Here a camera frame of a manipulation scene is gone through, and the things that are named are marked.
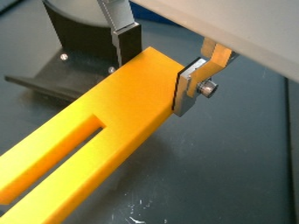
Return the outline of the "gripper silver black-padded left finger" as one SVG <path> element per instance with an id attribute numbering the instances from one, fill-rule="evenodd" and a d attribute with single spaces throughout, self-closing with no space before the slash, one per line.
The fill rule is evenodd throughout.
<path id="1" fill-rule="evenodd" d="M 128 0 L 98 0 L 111 28 L 118 63 L 123 66 L 142 51 L 142 25 L 135 21 Z"/>

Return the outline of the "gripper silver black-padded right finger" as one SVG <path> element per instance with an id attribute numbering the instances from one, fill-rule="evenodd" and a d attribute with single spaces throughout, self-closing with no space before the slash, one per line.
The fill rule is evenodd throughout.
<path id="1" fill-rule="evenodd" d="M 211 80 L 239 56 L 230 48 L 210 38 L 203 40 L 199 57 L 179 73 L 176 77 L 172 112 L 183 116 L 203 95 L 211 98 L 219 85 Z"/>

